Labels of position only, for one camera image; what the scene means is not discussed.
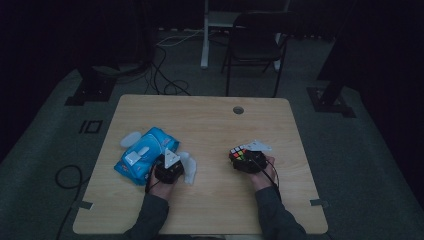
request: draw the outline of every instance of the sleeve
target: sleeve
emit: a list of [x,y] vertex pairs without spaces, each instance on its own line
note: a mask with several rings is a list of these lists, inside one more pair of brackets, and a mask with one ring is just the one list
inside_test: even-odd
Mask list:
[[255,197],[258,204],[259,224],[266,240],[307,239],[305,229],[285,209],[273,187],[257,191]]
[[168,202],[160,197],[146,194],[137,222],[125,232],[126,239],[154,239],[168,217]]

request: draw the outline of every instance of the person's arm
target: person's arm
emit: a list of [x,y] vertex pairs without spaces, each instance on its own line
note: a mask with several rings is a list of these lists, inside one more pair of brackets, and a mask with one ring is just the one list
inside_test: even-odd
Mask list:
[[[274,164],[275,159],[267,156],[267,160]],[[275,172],[268,164],[265,171],[274,180]],[[265,239],[306,239],[303,227],[296,222],[293,215],[281,203],[273,183],[264,173],[249,174],[258,205],[259,224]]]
[[154,171],[151,176],[149,193],[144,195],[137,222],[125,232],[125,236],[134,240],[154,239],[168,217],[168,201],[171,197],[174,184],[159,182]]

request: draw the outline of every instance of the table leg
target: table leg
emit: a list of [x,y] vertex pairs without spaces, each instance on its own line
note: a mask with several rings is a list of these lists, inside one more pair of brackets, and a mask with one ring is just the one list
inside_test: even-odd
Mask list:
[[200,67],[202,69],[208,68],[209,60],[209,0],[205,0],[205,15],[204,15],[204,28],[203,28],[203,49]]

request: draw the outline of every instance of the hole in table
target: hole in table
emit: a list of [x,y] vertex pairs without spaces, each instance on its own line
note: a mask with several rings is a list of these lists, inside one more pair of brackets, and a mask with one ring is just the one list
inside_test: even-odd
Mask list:
[[244,113],[244,109],[242,107],[240,107],[240,106],[236,106],[236,107],[233,108],[233,112],[235,114],[240,115],[240,114],[243,114]]

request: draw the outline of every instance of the white tag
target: white tag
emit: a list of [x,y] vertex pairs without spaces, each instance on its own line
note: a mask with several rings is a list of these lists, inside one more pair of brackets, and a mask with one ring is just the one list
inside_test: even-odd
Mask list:
[[272,148],[266,144],[255,140],[249,144],[244,145],[244,148],[250,151],[271,151]]
[[176,162],[180,161],[180,156],[170,151],[168,148],[165,149],[165,169],[170,168]]
[[134,165],[140,159],[141,156],[134,151],[130,152],[127,156],[125,156],[125,160],[130,164],[130,166]]

